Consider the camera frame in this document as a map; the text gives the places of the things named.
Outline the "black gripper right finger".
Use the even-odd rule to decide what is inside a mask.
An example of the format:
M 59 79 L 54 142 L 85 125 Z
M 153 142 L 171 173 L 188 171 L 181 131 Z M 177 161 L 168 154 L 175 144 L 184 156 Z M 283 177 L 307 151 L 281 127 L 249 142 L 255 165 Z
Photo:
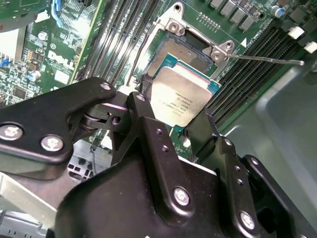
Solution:
M 296 237 L 290 199 L 254 157 L 237 155 L 233 142 L 219 134 L 207 108 L 190 122 L 188 134 L 199 165 L 217 174 L 219 218 L 228 235 Z

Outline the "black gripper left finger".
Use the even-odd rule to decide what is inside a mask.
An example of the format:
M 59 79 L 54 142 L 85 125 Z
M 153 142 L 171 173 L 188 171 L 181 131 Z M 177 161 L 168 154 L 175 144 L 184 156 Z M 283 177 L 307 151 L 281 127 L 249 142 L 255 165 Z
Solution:
M 193 198 L 178 202 L 178 188 L 190 193 L 185 173 L 150 102 L 139 92 L 118 95 L 93 77 L 2 108 L 0 170 L 32 179 L 60 176 L 74 143 L 94 129 L 106 128 L 123 137 L 115 163 L 136 153 L 144 160 L 156 212 L 163 218 L 190 218 Z

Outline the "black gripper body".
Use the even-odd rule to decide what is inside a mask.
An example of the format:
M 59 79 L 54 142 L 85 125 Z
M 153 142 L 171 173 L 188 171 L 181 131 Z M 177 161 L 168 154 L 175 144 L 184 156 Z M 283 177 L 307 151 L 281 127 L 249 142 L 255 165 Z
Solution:
M 55 219 L 58 238 L 235 238 L 223 220 L 216 174 L 181 160 L 194 191 L 195 213 L 170 225 L 154 207 L 144 163 L 125 161 L 74 187 Z

